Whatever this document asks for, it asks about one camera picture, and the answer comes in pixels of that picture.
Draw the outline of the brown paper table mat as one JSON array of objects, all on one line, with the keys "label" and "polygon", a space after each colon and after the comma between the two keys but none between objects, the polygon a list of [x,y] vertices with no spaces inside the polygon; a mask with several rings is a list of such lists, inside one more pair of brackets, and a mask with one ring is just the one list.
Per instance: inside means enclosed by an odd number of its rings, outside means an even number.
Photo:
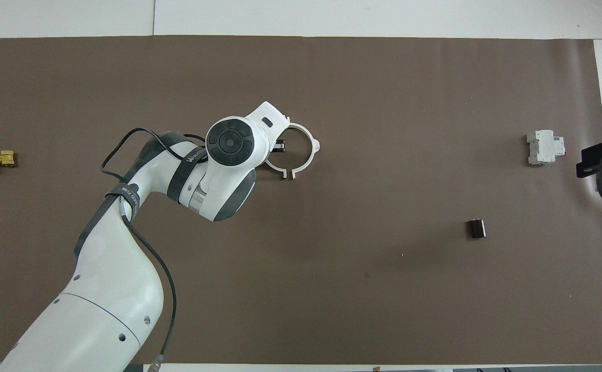
[{"label": "brown paper table mat", "polygon": [[[234,217],[154,194],[172,363],[602,364],[602,141],[586,40],[0,39],[0,360],[70,281],[135,127],[206,136],[268,101],[320,151]],[[528,165],[526,134],[566,155]],[[484,219],[487,238],[467,221]]]}]

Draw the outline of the white circuit breaker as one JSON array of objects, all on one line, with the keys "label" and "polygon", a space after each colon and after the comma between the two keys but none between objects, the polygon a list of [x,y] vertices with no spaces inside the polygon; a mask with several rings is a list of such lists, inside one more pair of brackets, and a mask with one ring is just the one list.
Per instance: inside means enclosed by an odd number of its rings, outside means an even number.
[{"label": "white circuit breaker", "polygon": [[555,136],[553,130],[534,130],[526,134],[529,146],[528,165],[540,166],[555,163],[567,151],[562,136]]}]

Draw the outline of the white half pipe clamp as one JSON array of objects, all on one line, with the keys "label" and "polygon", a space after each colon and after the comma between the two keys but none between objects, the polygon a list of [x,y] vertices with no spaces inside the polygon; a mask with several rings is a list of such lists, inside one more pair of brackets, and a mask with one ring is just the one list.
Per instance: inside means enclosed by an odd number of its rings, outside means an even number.
[{"label": "white half pipe clamp", "polygon": [[315,137],[311,134],[311,132],[308,129],[306,129],[306,127],[304,127],[303,125],[299,125],[296,123],[290,123],[289,129],[299,130],[300,132],[305,134],[305,136],[307,136],[308,139],[310,140],[310,144],[311,144],[311,152],[310,152],[310,155],[308,156],[308,159],[301,166],[299,166],[297,168],[293,168],[290,171],[291,179],[296,180],[297,174],[299,172],[304,171],[314,160],[315,154],[320,150],[320,141],[315,139]]},{"label": "white half pipe clamp", "polygon": [[278,167],[277,165],[274,165],[274,163],[271,160],[271,156],[267,157],[265,160],[265,164],[270,167],[270,169],[274,172],[277,172],[279,174],[281,174],[282,179],[287,179],[287,169],[283,168],[283,167]]}]

